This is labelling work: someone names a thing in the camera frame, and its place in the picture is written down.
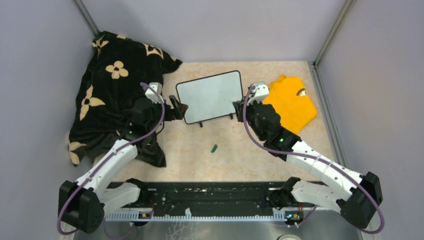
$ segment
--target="black blanket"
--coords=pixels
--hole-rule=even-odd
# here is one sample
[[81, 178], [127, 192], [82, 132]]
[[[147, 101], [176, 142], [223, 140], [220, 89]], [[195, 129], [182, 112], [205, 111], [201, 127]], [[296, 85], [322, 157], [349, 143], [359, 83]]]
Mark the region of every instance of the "black blanket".
[[[123, 133], [142, 136], [157, 124], [134, 125], [134, 102], [145, 98], [140, 82], [164, 84], [163, 74], [176, 71], [181, 61], [150, 44], [107, 31], [93, 40], [94, 54], [76, 96], [76, 114], [69, 132], [69, 154], [74, 165], [83, 156], [94, 159], [107, 152]], [[137, 143], [138, 159], [164, 167], [165, 156], [156, 134]]]

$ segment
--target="yellow shirt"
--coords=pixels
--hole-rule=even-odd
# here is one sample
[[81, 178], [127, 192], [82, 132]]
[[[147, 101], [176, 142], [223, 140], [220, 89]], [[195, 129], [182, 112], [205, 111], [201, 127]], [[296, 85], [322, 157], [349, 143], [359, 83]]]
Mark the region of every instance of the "yellow shirt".
[[281, 75], [271, 82], [263, 104], [271, 104], [281, 117], [281, 126], [295, 134], [317, 116], [317, 109], [297, 76]]

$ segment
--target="small green block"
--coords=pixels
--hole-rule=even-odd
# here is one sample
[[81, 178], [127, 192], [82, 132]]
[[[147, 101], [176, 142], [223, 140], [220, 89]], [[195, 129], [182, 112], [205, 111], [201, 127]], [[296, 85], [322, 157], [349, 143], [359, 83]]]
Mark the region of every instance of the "small green block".
[[211, 152], [211, 153], [215, 153], [215, 150], [216, 150], [217, 148], [218, 148], [218, 145], [216, 145], [216, 144], [215, 144], [215, 145], [213, 146], [213, 148], [212, 148], [212, 151], [210, 151], [210, 152]]

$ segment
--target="white wall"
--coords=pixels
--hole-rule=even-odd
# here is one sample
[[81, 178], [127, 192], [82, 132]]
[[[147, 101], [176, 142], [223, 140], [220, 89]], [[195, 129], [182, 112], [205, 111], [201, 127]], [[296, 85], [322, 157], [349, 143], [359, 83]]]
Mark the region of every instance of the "white wall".
[[315, 60], [345, 0], [84, 0], [101, 31], [185, 62]]
[[383, 239], [423, 239], [424, 1], [356, 1], [319, 67], [351, 168], [381, 180]]
[[89, 168], [65, 136], [93, 36], [71, 0], [1, 0], [0, 33], [0, 239], [58, 239], [59, 186]]

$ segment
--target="table surface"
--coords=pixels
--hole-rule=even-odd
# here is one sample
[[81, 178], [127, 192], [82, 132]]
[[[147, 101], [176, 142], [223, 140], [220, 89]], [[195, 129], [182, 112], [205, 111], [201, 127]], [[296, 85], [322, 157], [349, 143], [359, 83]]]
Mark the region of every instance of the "table surface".
[[[312, 148], [333, 159], [321, 107], [306, 61], [268, 62], [189, 62], [164, 76], [162, 95], [175, 95], [176, 84], [215, 74], [238, 70], [241, 73], [243, 94], [254, 82], [269, 84], [281, 74], [303, 80], [306, 91], [317, 109], [316, 118], [300, 136]], [[187, 125], [184, 120], [166, 122], [157, 141], [166, 156], [166, 167], [158, 168], [140, 160], [132, 160], [114, 181], [136, 178], [147, 182], [251, 182], [285, 181], [290, 177], [317, 180], [316, 177], [257, 147], [248, 137], [241, 122], [221, 117]]]

